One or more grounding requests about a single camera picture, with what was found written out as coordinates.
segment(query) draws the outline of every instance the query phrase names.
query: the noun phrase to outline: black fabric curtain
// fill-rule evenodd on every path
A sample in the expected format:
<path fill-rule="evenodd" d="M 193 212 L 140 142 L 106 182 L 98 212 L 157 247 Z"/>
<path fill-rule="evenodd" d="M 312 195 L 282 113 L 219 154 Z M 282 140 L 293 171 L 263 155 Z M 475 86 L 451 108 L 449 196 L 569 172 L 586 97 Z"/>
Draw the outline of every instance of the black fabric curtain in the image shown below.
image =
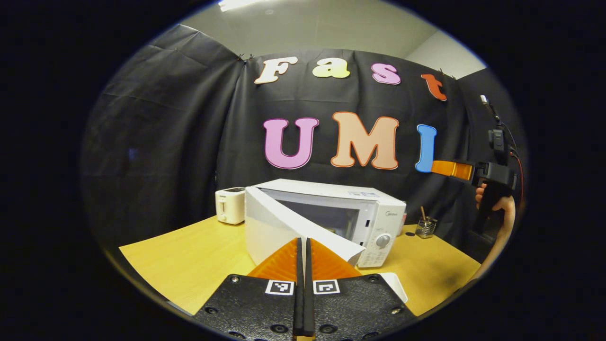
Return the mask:
<path fill-rule="evenodd" d="M 297 63 L 283 74 L 276 72 L 277 81 L 255 84 L 265 61 L 292 56 Z M 349 76 L 315 76 L 313 69 L 323 58 L 344 59 Z M 393 66 L 401 82 L 373 79 L 375 63 Z M 446 101 L 432 95 L 421 77 L 426 74 L 441 82 Z M 486 90 L 483 94 L 496 102 L 495 94 L 503 89 L 496 80 L 488 81 L 494 79 L 491 75 L 482 75 L 455 80 L 410 61 L 352 50 L 277 53 L 243 61 L 203 33 L 177 25 L 122 66 L 90 116 L 82 187 L 91 227 L 102 245 L 117 248 L 211 217 L 217 189 L 287 178 L 374 187 L 407 202 L 407 223 L 418 221 L 423 205 L 439 220 L 436 235 L 457 248 L 490 244 L 489 238 L 466 240 L 475 213 L 474 188 L 415 169 L 419 124 L 437 130 L 434 160 L 490 161 L 485 148 L 476 145 L 494 124 L 480 114 L 473 98 Z M 476 82 L 471 76 L 484 78 Z M 490 89 L 475 88 L 478 84 Z M 504 118 L 515 116 L 508 106 L 499 109 Z M 397 119 L 397 168 L 378 169 L 370 162 L 362 166 L 353 149 L 354 165 L 332 165 L 339 136 L 335 112 L 355 113 L 367 132 L 382 116 Z M 266 159 L 264 122 L 277 118 L 288 120 L 282 137 L 286 155 L 299 149 L 295 121 L 319 120 L 304 166 L 282 169 Z M 517 137 L 516 142 L 524 143 Z M 486 253 L 474 257 L 483 259 Z"/>

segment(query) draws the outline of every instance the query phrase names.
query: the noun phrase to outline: white wall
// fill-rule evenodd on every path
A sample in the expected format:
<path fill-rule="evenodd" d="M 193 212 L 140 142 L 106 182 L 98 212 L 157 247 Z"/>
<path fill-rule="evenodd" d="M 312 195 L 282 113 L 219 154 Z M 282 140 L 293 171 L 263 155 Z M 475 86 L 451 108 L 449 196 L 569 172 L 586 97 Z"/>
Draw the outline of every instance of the white wall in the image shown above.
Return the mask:
<path fill-rule="evenodd" d="M 466 47 L 442 31 L 434 33 L 405 59 L 434 70 L 442 69 L 457 79 L 486 68 Z"/>

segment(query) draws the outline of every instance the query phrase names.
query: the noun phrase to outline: yellow table surface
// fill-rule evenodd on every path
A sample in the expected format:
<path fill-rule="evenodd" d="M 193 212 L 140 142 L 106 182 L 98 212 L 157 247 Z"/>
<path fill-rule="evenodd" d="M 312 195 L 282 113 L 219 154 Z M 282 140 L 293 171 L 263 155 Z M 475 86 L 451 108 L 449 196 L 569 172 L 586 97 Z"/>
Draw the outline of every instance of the yellow table surface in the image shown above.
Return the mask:
<path fill-rule="evenodd" d="M 395 272 L 419 316 L 464 286 L 480 264 L 437 236 L 407 236 L 405 225 L 380 268 L 362 274 Z M 245 223 L 228 225 L 216 217 L 120 250 L 152 287 L 190 314 L 197 311 L 229 274 L 247 275 L 255 264 L 246 251 Z"/>

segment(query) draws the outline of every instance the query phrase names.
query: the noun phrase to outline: microwave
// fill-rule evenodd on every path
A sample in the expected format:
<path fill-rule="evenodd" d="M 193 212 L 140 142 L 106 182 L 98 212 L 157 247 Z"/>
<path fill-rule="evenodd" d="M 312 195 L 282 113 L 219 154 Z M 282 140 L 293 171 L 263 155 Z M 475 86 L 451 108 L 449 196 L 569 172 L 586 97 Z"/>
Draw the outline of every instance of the microwave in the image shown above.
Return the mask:
<path fill-rule="evenodd" d="M 405 201 L 369 187 L 278 179 L 245 191 L 247 251 L 257 265 L 302 237 L 352 266 L 382 266 L 406 217 Z"/>

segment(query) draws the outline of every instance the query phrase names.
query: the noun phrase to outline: sticker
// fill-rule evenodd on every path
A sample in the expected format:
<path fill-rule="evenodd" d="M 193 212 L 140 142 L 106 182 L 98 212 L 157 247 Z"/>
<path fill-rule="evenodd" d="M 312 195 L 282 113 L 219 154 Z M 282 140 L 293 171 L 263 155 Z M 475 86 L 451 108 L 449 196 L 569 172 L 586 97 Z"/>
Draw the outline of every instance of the sticker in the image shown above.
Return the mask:
<path fill-rule="evenodd" d="M 270 295 L 292 295 L 295 291 L 295 283 L 283 280 L 269 280 L 266 294 Z"/>
<path fill-rule="evenodd" d="M 337 280 L 315 280 L 313 281 L 313 293 L 316 295 L 338 294 L 339 283 Z"/>

